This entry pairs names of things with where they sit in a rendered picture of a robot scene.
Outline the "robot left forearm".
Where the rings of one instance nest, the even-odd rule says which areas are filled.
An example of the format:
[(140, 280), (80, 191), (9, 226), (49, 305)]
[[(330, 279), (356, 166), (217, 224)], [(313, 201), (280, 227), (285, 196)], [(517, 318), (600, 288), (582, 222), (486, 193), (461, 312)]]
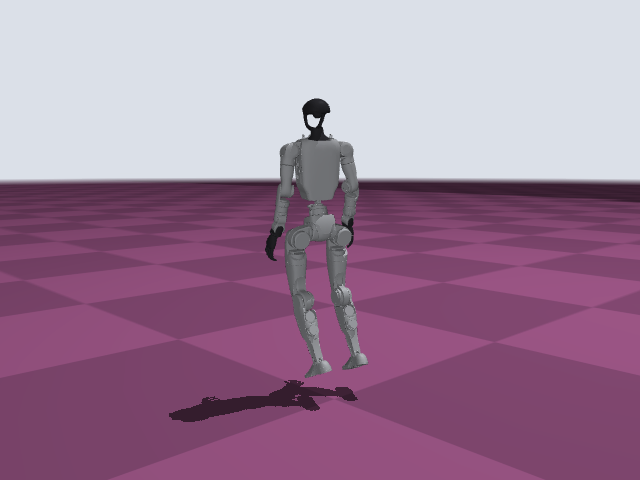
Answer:
[(274, 232), (279, 226), (282, 226), (284, 228), (283, 232), (285, 231), (285, 223), (287, 220), (288, 207), (290, 204), (289, 200), (286, 200), (286, 198), (280, 197), (280, 193), (281, 193), (281, 183), (278, 185), (278, 188), (277, 188), (274, 222), (272, 223), (272, 226), (271, 226)]

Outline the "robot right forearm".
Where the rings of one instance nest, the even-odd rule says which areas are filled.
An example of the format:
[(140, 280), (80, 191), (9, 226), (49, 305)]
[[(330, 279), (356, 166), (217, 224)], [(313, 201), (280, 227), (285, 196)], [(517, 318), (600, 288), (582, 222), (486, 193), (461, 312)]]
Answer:
[(345, 194), (344, 199), (344, 208), (343, 208), (343, 215), (341, 217), (341, 221), (348, 225), (348, 221), (353, 218), (354, 221), (354, 215), (356, 214), (356, 201), (358, 200), (359, 197), (359, 187), (358, 190), (349, 194)]

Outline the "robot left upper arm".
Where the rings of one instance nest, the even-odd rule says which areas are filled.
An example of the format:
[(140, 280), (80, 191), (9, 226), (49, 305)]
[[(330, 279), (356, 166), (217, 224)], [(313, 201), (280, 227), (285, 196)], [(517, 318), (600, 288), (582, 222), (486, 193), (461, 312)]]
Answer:
[(301, 142), (288, 143), (280, 149), (280, 197), (290, 198), (294, 195), (294, 185), (292, 178), (294, 174), (294, 159), (299, 155)]

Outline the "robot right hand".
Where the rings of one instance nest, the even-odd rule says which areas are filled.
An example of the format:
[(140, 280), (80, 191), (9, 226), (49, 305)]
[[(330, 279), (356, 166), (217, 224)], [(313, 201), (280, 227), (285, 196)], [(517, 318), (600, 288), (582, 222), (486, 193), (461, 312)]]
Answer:
[(346, 246), (347, 246), (347, 248), (348, 248), (348, 247), (350, 247), (350, 246), (351, 246), (351, 244), (353, 243), (353, 235), (354, 235), (354, 231), (353, 231), (353, 228), (352, 228), (352, 226), (353, 226), (353, 218), (351, 218), (351, 219), (348, 221), (348, 225), (346, 225), (346, 224), (344, 224), (344, 223), (342, 222), (342, 226), (346, 227), (346, 228), (351, 232), (351, 234), (352, 234), (351, 241), (350, 241), (349, 245), (348, 245), (348, 246), (346, 245)]

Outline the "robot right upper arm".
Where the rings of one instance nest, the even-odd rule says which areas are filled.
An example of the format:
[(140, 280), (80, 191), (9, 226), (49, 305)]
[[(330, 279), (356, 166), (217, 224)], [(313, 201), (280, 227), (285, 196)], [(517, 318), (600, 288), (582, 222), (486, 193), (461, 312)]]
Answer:
[(340, 163), (346, 180), (341, 188), (344, 193), (352, 193), (358, 190), (356, 166), (353, 158), (353, 147), (350, 143), (338, 141), (340, 144)]

